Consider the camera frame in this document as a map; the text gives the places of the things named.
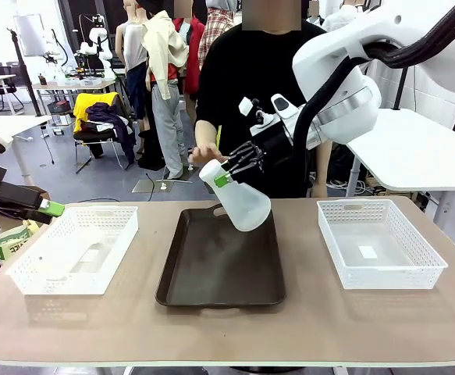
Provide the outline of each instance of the gray floor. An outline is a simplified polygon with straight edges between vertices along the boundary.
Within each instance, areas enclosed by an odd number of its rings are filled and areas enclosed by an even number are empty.
[[[26,113],[31,114],[30,106],[27,106]],[[187,145],[194,144],[192,126],[187,115],[183,112],[183,124],[186,130]],[[52,150],[55,165],[51,164],[45,142],[41,139],[41,132],[38,128],[21,134],[27,138],[33,137],[32,142],[20,144],[24,157],[28,162],[34,182],[37,186],[44,188],[51,195],[52,200],[60,203],[79,202],[94,198],[114,198],[120,201],[147,201],[149,194],[133,194],[131,191],[135,184],[145,179],[145,173],[153,179],[162,177],[162,172],[142,170],[137,165],[123,171],[119,168],[114,151],[110,146],[105,146],[105,157],[94,160],[80,174],[75,174],[75,153],[73,133],[66,129],[64,136],[51,136],[47,138],[48,145]],[[124,155],[117,147],[121,158]],[[88,150],[82,149],[82,153],[88,157]],[[0,166],[8,169],[6,180],[14,184],[22,184],[23,178],[17,166],[16,159],[12,152],[0,155]],[[152,201],[189,201],[215,199],[199,180],[197,173],[192,178],[193,184],[175,184],[168,194],[155,193]],[[342,195],[341,191],[330,191],[331,195]],[[242,375],[238,371],[208,367],[210,375]],[[123,375],[123,368],[113,368],[114,375]],[[197,369],[170,369],[170,368],[140,368],[133,375],[196,375]],[[455,367],[432,368],[432,369],[395,369],[394,375],[449,375],[455,374]],[[0,366],[0,375],[95,375],[94,369],[73,368],[73,367],[11,367]],[[332,375],[331,369],[304,369],[293,375]],[[388,369],[373,369],[371,375],[392,375]]]

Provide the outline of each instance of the black t-shirt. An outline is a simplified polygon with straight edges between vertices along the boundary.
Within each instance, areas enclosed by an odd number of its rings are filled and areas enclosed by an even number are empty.
[[[256,98],[267,113],[274,113],[271,97],[281,94],[294,105],[306,101],[293,74],[293,57],[309,40],[324,34],[320,27],[302,20],[302,29],[274,35],[243,31],[241,25],[224,33],[210,48],[201,70],[197,119],[220,131],[219,149],[228,155],[251,139],[254,126],[239,110],[241,100]],[[271,198],[291,198],[292,162],[252,186]]]

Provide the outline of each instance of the white bottle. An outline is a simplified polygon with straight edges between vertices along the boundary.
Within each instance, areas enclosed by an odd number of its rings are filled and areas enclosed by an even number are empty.
[[[209,162],[199,177],[213,189],[237,230],[249,232],[261,226],[271,212],[267,195],[248,184],[232,181],[218,187],[215,178],[225,175],[218,160]]]

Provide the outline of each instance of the gray sweatpants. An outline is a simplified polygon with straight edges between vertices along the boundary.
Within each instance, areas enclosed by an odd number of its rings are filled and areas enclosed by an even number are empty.
[[[170,171],[169,178],[182,176],[182,160],[187,150],[183,143],[183,127],[180,119],[180,94],[176,80],[168,83],[171,98],[163,100],[158,85],[152,88],[152,111],[155,114],[156,130],[159,144],[162,147],[166,167]]]

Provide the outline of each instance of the plaid shirt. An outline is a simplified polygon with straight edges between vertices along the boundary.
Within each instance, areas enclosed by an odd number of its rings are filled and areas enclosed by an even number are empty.
[[[229,10],[208,9],[208,20],[204,27],[203,37],[199,44],[199,69],[203,68],[204,60],[213,42],[220,35],[234,26],[234,12]]]

